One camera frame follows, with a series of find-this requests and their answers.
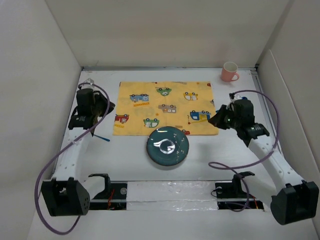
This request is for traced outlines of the yellow cartoon print placemat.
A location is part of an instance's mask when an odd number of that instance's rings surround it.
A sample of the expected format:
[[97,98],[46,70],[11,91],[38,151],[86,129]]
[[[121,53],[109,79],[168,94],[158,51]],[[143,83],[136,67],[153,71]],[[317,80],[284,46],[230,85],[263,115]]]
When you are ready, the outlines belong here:
[[177,128],[185,135],[219,133],[208,122],[216,113],[209,81],[122,81],[118,90],[115,136],[148,136],[166,126]]

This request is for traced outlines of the pink ceramic mug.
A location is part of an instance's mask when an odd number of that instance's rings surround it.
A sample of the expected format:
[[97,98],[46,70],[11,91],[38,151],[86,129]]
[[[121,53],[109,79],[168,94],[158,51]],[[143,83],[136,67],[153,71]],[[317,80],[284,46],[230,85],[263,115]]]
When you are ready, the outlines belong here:
[[234,62],[225,62],[222,67],[220,79],[224,82],[234,82],[237,81],[240,76],[237,73],[238,65]]

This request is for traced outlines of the teal ceramic plate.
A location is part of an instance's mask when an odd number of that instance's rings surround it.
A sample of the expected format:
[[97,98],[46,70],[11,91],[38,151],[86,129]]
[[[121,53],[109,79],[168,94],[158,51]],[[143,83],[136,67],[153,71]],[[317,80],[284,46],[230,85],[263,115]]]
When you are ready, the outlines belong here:
[[190,143],[185,133],[173,126],[155,129],[146,141],[149,158],[163,167],[181,164],[187,157]]

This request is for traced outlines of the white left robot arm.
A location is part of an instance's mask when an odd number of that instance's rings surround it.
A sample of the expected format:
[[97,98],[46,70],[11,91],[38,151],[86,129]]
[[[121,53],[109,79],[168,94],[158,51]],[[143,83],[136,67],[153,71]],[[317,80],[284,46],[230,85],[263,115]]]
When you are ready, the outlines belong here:
[[84,85],[76,92],[76,103],[67,126],[67,149],[59,156],[51,179],[41,184],[41,193],[52,217],[84,216],[96,195],[104,199],[112,192],[108,174],[92,173],[81,181],[81,171],[85,152],[94,136],[93,127],[115,104],[101,91]]

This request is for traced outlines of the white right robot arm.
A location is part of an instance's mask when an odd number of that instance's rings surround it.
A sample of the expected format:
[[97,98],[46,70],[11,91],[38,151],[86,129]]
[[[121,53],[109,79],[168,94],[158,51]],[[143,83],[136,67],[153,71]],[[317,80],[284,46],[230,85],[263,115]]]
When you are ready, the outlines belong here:
[[222,105],[209,123],[222,130],[234,129],[273,181],[274,186],[269,186],[250,173],[231,184],[235,196],[243,197],[247,193],[255,196],[270,208],[280,225],[316,216],[318,186],[313,181],[305,181],[274,148],[268,130],[255,122],[250,100],[237,99]]

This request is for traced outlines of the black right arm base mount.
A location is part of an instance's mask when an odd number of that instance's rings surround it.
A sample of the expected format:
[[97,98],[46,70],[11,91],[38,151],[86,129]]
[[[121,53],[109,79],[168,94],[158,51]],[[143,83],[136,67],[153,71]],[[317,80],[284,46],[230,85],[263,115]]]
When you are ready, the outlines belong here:
[[239,176],[236,174],[231,181],[218,181],[215,183],[215,189],[211,191],[211,196],[217,199],[217,207],[219,210],[231,210],[239,212],[242,208],[245,210],[264,210],[264,205],[254,196],[249,195],[247,203],[247,193],[242,187],[242,178],[254,176],[250,171],[241,172]]

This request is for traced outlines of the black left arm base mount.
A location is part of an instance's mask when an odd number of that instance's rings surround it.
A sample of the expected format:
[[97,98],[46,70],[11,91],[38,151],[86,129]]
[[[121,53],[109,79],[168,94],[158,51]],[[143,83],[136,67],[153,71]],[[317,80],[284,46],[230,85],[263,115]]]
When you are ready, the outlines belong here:
[[128,183],[126,181],[111,181],[106,173],[94,173],[88,176],[82,186],[89,194],[82,204],[85,212],[127,209]]

